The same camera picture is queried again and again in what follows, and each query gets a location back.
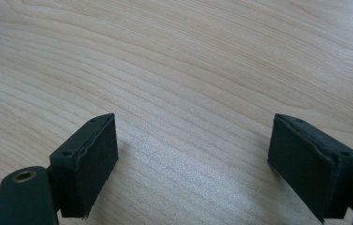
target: light wood surface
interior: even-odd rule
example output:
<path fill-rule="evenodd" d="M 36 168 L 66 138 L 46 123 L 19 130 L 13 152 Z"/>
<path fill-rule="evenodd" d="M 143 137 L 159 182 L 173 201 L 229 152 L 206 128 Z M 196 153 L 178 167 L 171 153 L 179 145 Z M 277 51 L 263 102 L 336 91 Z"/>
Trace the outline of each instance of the light wood surface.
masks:
<path fill-rule="evenodd" d="M 269 138 L 285 113 L 353 148 L 353 1 L 0 0 L 0 182 L 103 113 L 120 159 L 61 224 L 320 224 Z"/>

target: screw hole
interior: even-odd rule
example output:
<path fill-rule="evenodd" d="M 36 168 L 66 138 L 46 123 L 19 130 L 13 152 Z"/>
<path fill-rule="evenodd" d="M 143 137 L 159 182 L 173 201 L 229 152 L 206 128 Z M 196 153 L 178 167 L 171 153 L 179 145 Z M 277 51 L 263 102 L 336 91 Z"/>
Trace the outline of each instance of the screw hole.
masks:
<path fill-rule="evenodd" d="M 347 152 L 341 152 L 340 154 L 342 154 L 345 157 L 349 157 L 350 156 L 349 153 L 347 153 Z"/>
<path fill-rule="evenodd" d="M 27 171 L 27 172 L 21 172 L 17 174 L 16 176 L 12 177 L 12 181 L 15 183 L 22 183 L 25 181 L 28 181 L 35 177 L 37 173 L 35 171 Z"/>
<path fill-rule="evenodd" d="M 62 153 L 64 157 L 68 157 L 71 155 L 71 153 L 69 151 L 65 151 Z"/>

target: hole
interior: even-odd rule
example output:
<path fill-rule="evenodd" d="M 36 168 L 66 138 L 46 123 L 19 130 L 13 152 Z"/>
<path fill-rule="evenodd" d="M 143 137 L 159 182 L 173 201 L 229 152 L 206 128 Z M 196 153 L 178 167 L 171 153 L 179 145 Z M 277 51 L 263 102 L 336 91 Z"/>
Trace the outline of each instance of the hole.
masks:
<path fill-rule="evenodd" d="M 12 181 L 15 183 L 22 183 L 22 182 L 31 180 L 36 175 L 37 173 L 35 171 L 21 172 L 16 176 L 12 177 Z"/>
<path fill-rule="evenodd" d="M 349 153 L 347 152 L 341 152 L 340 154 L 342 154 L 342 156 L 349 157 Z"/>
<path fill-rule="evenodd" d="M 64 157 L 68 157 L 71 155 L 71 153 L 69 151 L 65 151 L 62 153 Z"/>

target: wooden table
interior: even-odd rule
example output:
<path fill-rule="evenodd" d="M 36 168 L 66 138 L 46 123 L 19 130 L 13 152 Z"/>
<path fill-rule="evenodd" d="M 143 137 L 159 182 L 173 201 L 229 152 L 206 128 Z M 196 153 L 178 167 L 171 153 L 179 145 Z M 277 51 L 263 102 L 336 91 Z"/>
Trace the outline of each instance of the wooden table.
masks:
<path fill-rule="evenodd" d="M 320 224 L 269 138 L 285 113 L 353 148 L 353 1 L 0 0 L 0 181 L 103 113 L 120 159 L 61 224 Z"/>

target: wood grain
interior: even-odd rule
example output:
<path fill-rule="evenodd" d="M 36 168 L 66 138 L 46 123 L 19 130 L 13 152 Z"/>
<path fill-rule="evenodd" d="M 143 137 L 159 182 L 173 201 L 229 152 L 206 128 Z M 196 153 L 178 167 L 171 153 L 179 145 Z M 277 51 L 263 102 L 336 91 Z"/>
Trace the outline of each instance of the wood grain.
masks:
<path fill-rule="evenodd" d="M 320 224 L 267 151 L 275 113 L 353 148 L 353 1 L 0 0 L 0 181 L 103 113 L 120 160 L 61 224 Z"/>

